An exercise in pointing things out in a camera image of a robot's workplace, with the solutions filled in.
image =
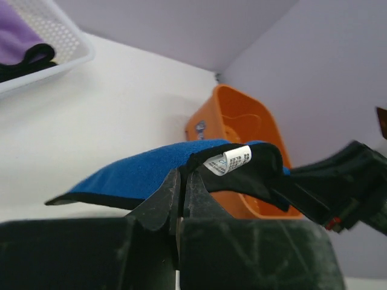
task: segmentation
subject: purple fabric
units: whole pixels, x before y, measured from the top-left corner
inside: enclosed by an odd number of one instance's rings
[[[0,63],[18,64],[29,48],[42,43],[43,40],[20,18],[7,1],[0,0]]]

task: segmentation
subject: white basket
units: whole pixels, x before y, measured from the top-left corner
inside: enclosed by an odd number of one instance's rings
[[[52,68],[0,83],[0,98],[19,88],[47,82],[94,58],[94,48],[79,28],[52,0],[6,0],[21,18],[56,52]]]

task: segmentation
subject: orange box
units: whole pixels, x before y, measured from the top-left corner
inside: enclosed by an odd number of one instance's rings
[[[188,140],[226,139],[233,143],[261,140],[281,151],[284,166],[291,168],[281,134],[270,111],[259,101],[227,86],[218,85],[212,97],[186,126]],[[300,219],[294,207],[287,213],[274,205],[234,192],[215,192],[212,196],[235,218]]]

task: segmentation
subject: white table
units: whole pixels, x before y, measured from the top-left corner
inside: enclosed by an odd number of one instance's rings
[[[210,97],[212,72],[90,36],[91,63],[0,100],[0,221],[123,216],[97,205],[45,207],[102,166],[184,141],[184,125]],[[387,282],[348,279],[349,290]]]

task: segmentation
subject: blue towel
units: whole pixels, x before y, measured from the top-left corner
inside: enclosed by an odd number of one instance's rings
[[[93,197],[101,195],[98,198],[114,196],[126,199],[126,202],[131,200],[133,203],[129,204],[128,207],[134,208],[161,186],[171,169],[185,165],[192,153],[228,143],[230,142],[226,140],[182,142],[118,160],[98,170],[75,185],[66,194],[48,201],[46,204],[89,202],[87,197],[89,194]],[[261,141],[252,141],[247,144],[257,143],[261,143]]]

